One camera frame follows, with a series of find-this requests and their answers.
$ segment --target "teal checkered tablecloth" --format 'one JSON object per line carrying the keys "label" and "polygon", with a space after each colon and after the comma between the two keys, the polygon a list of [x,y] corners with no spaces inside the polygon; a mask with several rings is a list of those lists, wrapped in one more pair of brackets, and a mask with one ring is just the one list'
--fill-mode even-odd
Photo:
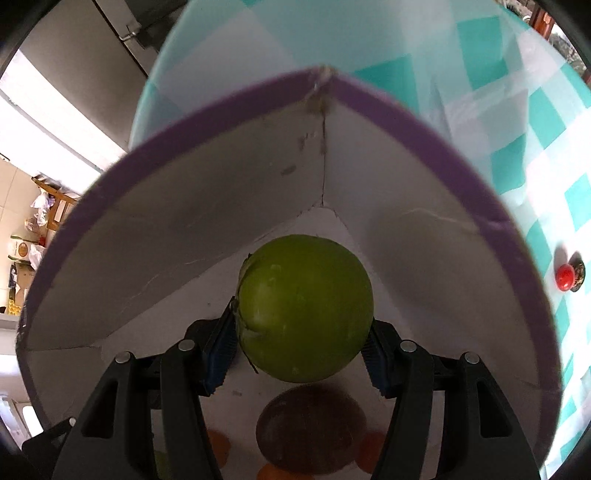
{"label": "teal checkered tablecloth", "polygon": [[591,281],[554,282],[554,251],[591,256],[591,91],[492,0],[193,0],[154,66],[137,145],[247,85],[329,64],[385,90],[451,142],[512,213],[544,280],[563,364],[542,475],[591,419]]}

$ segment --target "brown fruit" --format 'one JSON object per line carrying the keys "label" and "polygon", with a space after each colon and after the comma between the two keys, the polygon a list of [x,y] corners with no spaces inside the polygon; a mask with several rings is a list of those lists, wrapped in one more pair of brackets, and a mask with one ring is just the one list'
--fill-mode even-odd
{"label": "brown fruit", "polygon": [[230,440],[223,433],[216,432],[215,430],[208,430],[207,436],[209,437],[209,443],[212,444],[217,466],[223,468],[230,455]]}
{"label": "brown fruit", "polygon": [[317,384],[275,397],[256,424],[256,441],[269,463],[308,475],[334,473],[353,462],[364,433],[359,405]]}
{"label": "brown fruit", "polygon": [[385,440],[386,435],[382,432],[369,432],[361,441],[355,463],[365,473],[372,474],[374,472]]}
{"label": "brown fruit", "polygon": [[314,477],[303,473],[286,472],[268,463],[259,470],[256,480],[314,480]]}

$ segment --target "green apple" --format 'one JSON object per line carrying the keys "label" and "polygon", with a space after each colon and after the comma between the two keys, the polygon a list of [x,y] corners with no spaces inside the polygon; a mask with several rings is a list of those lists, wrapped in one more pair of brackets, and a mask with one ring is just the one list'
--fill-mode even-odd
{"label": "green apple", "polygon": [[361,350],[374,317],[371,282],[342,245],[289,235],[244,262],[235,314],[249,360],[279,380],[327,378]]}
{"label": "green apple", "polygon": [[161,480],[173,480],[173,476],[170,473],[168,455],[166,455],[166,453],[155,450],[154,458],[156,460],[156,471],[158,472],[158,478],[160,478]]}

